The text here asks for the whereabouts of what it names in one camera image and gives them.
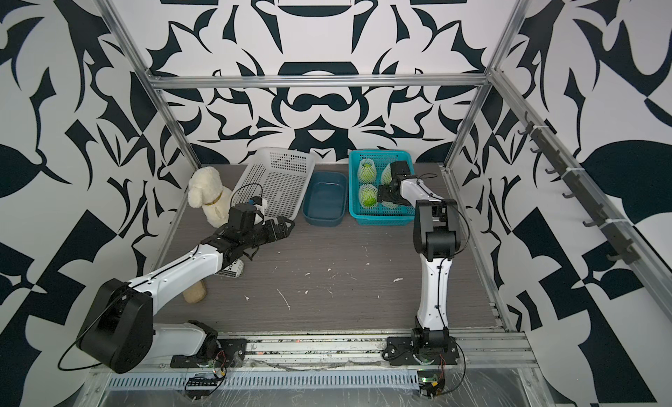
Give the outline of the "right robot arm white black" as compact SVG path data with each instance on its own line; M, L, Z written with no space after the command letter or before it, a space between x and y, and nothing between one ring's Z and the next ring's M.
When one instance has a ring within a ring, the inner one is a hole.
M448 277L460 245L455 203L430 191L422 179L394 179L378 188L380 203L412 207L413 246L421 261L421 298L411 341L419 356L450 351L453 341L447 317Z

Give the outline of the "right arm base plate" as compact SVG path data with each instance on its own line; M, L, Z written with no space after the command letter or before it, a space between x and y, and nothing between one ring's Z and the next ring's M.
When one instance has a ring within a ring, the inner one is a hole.
M441 330L417 327L411 330L410 337L388 337L381 357L392 366L453 366L462 355L447 327Z

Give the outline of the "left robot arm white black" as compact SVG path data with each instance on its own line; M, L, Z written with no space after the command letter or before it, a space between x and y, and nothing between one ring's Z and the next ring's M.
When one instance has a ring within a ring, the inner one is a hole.
M227 223L184 256L142 277L110 279L96 293L75 347L122 374L165 356L210 360L219 352L215 330L199 321L159 324L155 315L187 288L266 244L289 237L294 221L268 219L250 203L230 209Z

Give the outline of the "green custard apple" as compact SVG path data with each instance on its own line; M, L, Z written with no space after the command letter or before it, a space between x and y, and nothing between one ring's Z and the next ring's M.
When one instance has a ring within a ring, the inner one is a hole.
M373 184L376 182L377 170L374 165L364 165L358 170L358 179L363 184Z
M375 207L377 205L377 189L375 187L362 189L359 198L363 207Z

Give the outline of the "white foam net sleeve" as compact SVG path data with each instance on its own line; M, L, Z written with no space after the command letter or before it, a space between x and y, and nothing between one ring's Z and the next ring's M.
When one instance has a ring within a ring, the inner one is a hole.
M360 161L357 170L357 179L361 184L374 184L377 178L376 164L371 158Z

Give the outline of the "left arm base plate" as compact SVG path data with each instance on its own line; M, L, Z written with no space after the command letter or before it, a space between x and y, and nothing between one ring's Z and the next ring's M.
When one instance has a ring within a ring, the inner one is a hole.
M185 356L184 354L173 356L170 368L184 370L185 368L205 368L207 365L213 365L216 368L240 368L243 366L248 340L222 339L211 326L196 320L189 320L188 324L205 333L204 342L191 356Z

